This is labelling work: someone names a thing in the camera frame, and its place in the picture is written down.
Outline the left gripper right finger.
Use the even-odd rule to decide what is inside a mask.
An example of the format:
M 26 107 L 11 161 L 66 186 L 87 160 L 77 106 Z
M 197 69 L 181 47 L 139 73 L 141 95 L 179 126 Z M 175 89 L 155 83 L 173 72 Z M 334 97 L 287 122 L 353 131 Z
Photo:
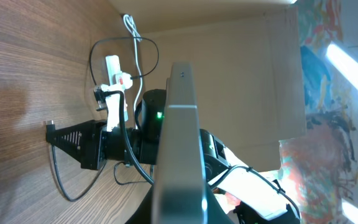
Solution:
M 232 220 L 224 213 L 216 197 L 209 186 L 206 186 L 208 224 L 233 224 Z

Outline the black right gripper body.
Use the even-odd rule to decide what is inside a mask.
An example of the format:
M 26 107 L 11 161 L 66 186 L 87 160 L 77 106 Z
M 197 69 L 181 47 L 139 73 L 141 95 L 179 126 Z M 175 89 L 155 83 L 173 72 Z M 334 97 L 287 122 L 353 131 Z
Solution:
M 105 121 L 83 123 L 80 137 L 80 164 L 82 169 L 100 170 L 107 160 L 123 161 L 132 165 L 125 147 L 121 129 L 106 131 Z

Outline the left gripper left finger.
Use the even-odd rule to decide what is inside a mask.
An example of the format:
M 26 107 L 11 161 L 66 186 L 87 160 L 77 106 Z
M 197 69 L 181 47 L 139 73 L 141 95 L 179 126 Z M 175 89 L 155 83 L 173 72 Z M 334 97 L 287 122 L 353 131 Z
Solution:
M 141 201 L 137 210 L 125 222 L 125 224 L 151 224 L 152 219 L 152 194 L 154 188 L 151 187 L 144 199 Z

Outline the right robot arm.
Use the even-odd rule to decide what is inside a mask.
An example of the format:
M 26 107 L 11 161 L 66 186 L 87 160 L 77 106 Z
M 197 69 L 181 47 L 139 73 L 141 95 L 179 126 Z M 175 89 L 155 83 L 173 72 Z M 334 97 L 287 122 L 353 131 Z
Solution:
M 126 130 L 135 158 L 142 164 L 154 166 L 157 163 L 158 140 L 166 95 L 166 90 L 146 91 L 142 101 L 135 108 L 135 116 L 142 117 L 141 120 L 135 122 L 139 128 Z M 62 129 L 56 129 L 53 123 L 48 123 L 46 125 L 46 141 L 50 143 L 52 149 L 59 148 L 80 162 L 84 169 L 101 172 L 107 160 L 116 160 L 118 164 L 129 164 L 130 154 L 125 147 L 121 129 L 114 128 L 111 132 L 107 132 L 104 130 L 106 123 L 104 120 L 90 120 Z M 229 162 L 227 148 L 213 134 L 201 129 L 200 137 L 206 179 L 217 179 L 207 192 L 207 201 L 211 206 L 208 211 L 209 221 L 212 223 L 231 222 L 215 199 L 213 190 L 227 180 L 235 170 L 245 171 L 261 180 L 269 190 L 274 190 L 277 195 L 286 196 L 277 180 L 269 181 L 252 167 Z M 281 209 L 278 216 L 267 218 L 248 203 L 241 202 L 235 207 L 234 213 L 240 223 L 299 223 L 301 221 L 299 208 L 292 199 L 289 198 Z

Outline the teal screen Samsung smartphone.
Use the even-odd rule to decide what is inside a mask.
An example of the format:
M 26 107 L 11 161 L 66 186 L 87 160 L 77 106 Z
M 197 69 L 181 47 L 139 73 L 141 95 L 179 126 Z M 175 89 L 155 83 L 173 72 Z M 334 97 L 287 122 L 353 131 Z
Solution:
M 175 62 L 158 147 L 152 223 L 206 223 L 208 203 L 192 68 Z

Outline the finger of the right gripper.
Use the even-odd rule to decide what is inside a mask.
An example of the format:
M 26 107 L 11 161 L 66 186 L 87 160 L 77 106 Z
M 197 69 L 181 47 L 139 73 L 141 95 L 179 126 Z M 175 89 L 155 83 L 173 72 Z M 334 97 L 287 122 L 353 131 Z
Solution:
M 87 134 L 87 122 L 56 129 L 53 121 L 46 124 L 46 141 L 51 145 L 52 158 L 56 160 L 56 148 L 81 162 L 83 158 L 83 148 L 85 142 L 83 137 Z

